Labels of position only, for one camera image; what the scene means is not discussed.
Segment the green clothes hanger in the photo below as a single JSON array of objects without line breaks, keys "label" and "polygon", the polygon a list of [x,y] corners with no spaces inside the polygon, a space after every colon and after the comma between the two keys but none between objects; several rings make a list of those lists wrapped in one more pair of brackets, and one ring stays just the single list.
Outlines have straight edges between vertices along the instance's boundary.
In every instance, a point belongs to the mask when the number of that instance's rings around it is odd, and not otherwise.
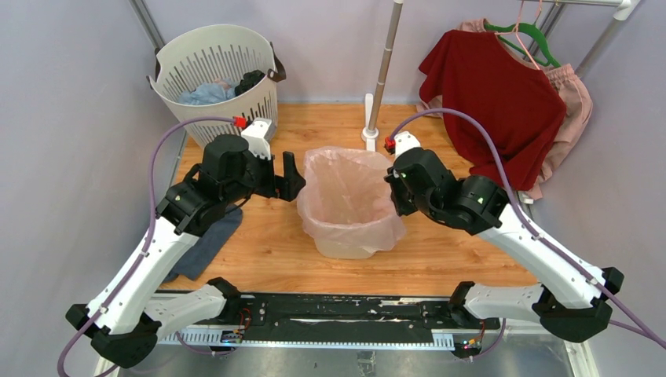
[{"label": "green clothes hanger", "polygon": [[[547,43],[547,37],[545,34],[534,24],[528,23],[517,23],[510,26],[501,27],[498,25],[490,24],[487,20],[483,22],[486,31],[492,31],[496,33],[498,39],[503,42],[505,45],[509,46],[511,49],[519,52],[524,57],[527,57],[531,62],[538,64],[543,67],[553,67],[560,68],[562,65],[553,57],[549,46]],[[543,54],[544,59],[540,60],[537,57],[534,57],[529,50],[524,46],[524,44],[519,39],[520,34],[529,36],[534,43],[540,48],[540,52]],[[519,46],[514,44],[509,39],[504,38],[504,35],[515,35],[515,39],[519,42]]]}]

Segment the pink plastic trash bag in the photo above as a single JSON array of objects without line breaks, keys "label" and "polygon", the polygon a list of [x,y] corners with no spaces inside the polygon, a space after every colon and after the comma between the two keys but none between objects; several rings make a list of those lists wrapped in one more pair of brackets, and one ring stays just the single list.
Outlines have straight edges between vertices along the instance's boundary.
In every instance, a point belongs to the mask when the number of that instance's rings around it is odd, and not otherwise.
[{"label": "pink plastic trash bag", "polygon": [[384,181],[390,166],[384,155],[362,149],[327,146],[307,151],[306,186],[297,198],[304,232],[313,241],[394,249],[407,230]]}]

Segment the corner aluminium profile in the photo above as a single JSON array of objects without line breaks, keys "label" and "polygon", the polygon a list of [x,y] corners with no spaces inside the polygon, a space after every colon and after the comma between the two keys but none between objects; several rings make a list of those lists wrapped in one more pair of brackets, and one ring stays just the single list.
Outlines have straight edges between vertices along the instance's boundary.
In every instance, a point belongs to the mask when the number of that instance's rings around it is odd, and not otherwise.
[{"label": "corner aluminium profile", "polygon": [[166,43],[159,31],[157,23],[155,22],[146,1],[129,0],[129,3],[132,6],[135,15],[139,19],[141,26],[144,28],[144,31],[153,47],[156,49],[162,49]]}]

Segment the white slotted laundry basket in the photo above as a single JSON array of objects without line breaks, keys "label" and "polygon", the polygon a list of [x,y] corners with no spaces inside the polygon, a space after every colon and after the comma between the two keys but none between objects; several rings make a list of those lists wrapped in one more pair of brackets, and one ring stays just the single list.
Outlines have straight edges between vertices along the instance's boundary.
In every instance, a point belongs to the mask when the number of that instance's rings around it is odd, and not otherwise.
[{"label": "white slotted laundry basket", "polygon": [[[156,77],[148,81],[176,118],[206,118],[185,127],[200,147],[220,134],[240,133],[239,128],[214,121],[214,117],[278,121],[277,84],[285,80],[286,71],[273,44],[256,31],[231,24],[199,27],[168,42],[156,53],[156,62]],[[219,79],[237,85],[246,72],[257,69],[265,73],[265,78],[229,101],[200,106],[177,103],[183,91],[193,91],[202,83]]]}]

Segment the red t-shirt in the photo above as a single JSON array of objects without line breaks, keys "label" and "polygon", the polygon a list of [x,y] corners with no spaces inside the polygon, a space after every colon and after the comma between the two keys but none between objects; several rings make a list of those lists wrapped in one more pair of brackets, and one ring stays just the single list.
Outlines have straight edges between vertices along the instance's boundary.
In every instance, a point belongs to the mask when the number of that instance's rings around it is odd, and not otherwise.
[{"label": "red t-shirt", "polygon": [[529,191],[566,115],[547,76],[514,58],[493,33],[460,30],[444,33],[419,70],[424,106],[476,119],[513,189]]}]

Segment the blue plastic bag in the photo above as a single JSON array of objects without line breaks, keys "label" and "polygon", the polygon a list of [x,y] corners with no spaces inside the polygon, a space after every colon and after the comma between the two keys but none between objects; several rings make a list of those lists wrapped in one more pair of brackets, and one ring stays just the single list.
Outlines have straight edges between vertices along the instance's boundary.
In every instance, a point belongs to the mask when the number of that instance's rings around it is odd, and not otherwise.
[{"label": "blue plastic bag", "polygon": [[236,85],[225,80],[205,82],[193,91],[183,91],[177,103],[184,105],[209,105],[229,101],[236,97]]}]

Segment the pink clothes hanger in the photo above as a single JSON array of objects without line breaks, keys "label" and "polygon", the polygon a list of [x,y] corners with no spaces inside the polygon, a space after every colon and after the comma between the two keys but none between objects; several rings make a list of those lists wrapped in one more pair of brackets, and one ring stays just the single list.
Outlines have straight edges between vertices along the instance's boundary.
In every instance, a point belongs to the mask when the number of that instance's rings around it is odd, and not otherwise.
[{"label": "pink clothes hanger", "polygon": [[497,33],[497,35],[509,35],[509,34],[515,35],[515,39],[518,41],[518,43],[521,46],[520,50],[531,61],[531,63],[535,66],[537,70],[541,70],[540,68],[541,63],[535,59],[532,53],[529,52],[529,49],[525,46],[525,43],[521,40],[521,35],[529,36],[537,44],[538,47],[540,47],[541,42],[545,41],[545,37],[535,24],[523,23],[521,21],[524,6],[525,2],[521,1],[520,6],[518,8],[518,16],[516,22],[511,26],[499,27],[497,25],[488,24],[487,28],[489,30],[493,30],[495,33]]}]

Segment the aluminium frame rail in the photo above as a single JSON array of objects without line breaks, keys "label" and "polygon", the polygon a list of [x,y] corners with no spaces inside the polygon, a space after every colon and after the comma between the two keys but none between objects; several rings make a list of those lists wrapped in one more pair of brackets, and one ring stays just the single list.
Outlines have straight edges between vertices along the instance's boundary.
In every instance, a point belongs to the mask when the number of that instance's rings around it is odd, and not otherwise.
[{"label": "aluminium frame rail", "polygon": [[476,319],[460,298],[363,295],[232,294],[218,308],[200,291],[162,291],[130,330],[95,326],[92,347],[118,368],[137,370],[159,345],[188,346],[210,355],[242,347],[448,351],[470,362],[490,350],[483,338],[509,326]]}]

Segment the grey-blue cloth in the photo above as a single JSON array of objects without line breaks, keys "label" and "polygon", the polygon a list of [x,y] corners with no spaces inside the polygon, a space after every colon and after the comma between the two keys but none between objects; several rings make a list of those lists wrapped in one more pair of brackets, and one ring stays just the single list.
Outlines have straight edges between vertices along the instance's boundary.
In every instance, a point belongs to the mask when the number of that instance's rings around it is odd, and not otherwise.
[{"label": "grey-blue cloth", "polygon": [[230,206],[229,209],[231,210],[229,214],[212,224],[182,255],[164,278],[164,283],[174,281],[180,276],[194,281],[203,274],[242,223],[243,211],[236,205]]}]

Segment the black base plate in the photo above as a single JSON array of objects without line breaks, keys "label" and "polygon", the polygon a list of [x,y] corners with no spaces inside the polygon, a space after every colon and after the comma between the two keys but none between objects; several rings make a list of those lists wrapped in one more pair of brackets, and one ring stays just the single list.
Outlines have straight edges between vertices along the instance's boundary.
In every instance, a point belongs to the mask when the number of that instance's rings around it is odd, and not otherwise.
[{"label": "black base plate", "polygon": [[434,341],[434,331],[478,335],[500,329],[500,320],[457,322],[448,298],[385,295],[259,293],[242,295],[234,317],[202,320],[225,330],[243,330],[243,341],[378,343],[398,346]]}]

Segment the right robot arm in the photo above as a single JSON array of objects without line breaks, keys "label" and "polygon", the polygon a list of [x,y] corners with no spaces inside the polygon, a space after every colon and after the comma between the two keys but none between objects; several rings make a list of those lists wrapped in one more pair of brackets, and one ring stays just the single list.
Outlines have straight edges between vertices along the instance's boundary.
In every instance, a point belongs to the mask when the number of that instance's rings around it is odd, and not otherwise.
[{"label": "right robot arm", "polygon": [[398,154],[385,177],[400,216],[416,211],[431,221],[467,232],[510,255],[537,279],[525,287],[491,287],[463,281],[448,301],[450,321],[459,328],[489,318],[540,324],[569,342],[584,342],[608,328],[624,275],[614,267],[587,265],[574,253],[553,251],[556,242],[537,236],[538,226],[522,223],[509,196],[493,180],[458,179],[435,152],[415,147]]}]

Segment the beige plastic trash bin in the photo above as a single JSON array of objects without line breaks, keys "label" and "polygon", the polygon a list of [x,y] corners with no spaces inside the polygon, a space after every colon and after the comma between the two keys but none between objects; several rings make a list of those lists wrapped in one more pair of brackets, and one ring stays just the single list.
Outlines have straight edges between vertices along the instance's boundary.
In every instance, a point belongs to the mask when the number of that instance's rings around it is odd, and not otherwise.
[{"label": "beige plastic trash bin", "polygon": [[326,258],[336,259],[366,259],[373,256],[378,249],[371,247],[358,247],[330,240],[314,240],[316,249]]}]

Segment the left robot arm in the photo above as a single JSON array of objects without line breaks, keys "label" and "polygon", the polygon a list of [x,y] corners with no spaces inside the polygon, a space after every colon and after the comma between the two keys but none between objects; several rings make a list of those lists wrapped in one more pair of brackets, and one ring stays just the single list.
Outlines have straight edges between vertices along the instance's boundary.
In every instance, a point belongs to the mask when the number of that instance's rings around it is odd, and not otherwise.
[{"label": "left robot arm", "polygon": [[140,245],[112,282],[91,302],[74,304],[67,321],[86,336],[97,353],[118,368],[140,364],[157,343],[201,320],[238,324],[241,298],[223,278],[151,304],[152,295],[177,262],[203,246],[216,222],[252,196],[294,200],[305,187],[295,155],[284,152],[276,174],[269,144],[261,137],[223,134],[205,146],[202,160],[171,186],[157,204]]}]

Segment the black plastic bag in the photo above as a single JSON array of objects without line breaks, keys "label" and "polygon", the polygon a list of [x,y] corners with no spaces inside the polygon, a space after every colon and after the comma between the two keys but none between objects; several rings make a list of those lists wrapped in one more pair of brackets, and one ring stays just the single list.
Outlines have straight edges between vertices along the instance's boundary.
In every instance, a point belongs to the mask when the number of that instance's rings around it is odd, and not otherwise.
[{"label": "black plastic bag", "polygon": [[265,73],[261,70],[253,70],[246,72],[239,83],[234,88],[234,93],[238,97],[247,91],[251,90],[254,86],[258,85],[265,78]]}]

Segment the clothes rack pole with foot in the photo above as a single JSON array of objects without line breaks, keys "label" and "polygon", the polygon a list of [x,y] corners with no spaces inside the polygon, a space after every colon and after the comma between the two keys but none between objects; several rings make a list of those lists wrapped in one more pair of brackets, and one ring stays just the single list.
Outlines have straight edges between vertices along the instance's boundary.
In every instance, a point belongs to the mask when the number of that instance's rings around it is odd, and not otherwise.
[{"label": "clothes rack pole with foot", "polygon": [[377,151],[377,141],[379,139],[377,122],[403,6],[403,0],[393,0],[375,90],[373,93],[367,93],[364,97],[364,127],[360,135],[364,142],[364,149],[370,152]]}]

